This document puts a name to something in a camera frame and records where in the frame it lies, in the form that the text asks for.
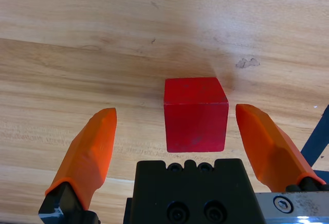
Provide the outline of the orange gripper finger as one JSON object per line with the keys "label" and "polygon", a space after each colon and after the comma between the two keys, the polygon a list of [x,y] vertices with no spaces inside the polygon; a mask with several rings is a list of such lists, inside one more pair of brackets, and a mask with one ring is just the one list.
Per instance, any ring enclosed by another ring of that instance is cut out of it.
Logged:
{"label": "orange gripper finger", "polygon": [[235,116],[255,176],[272,192],[284,192],[304,179],[315,186],[326,184],[267,113],[253,105],[237,104]]}
{"label": "orange gripper finger", "polygon": [[95,191],[105,182],[112,158],[117,112],[94,114],[71,142],[38,216],[43,223],[100,223],[89,210]]}

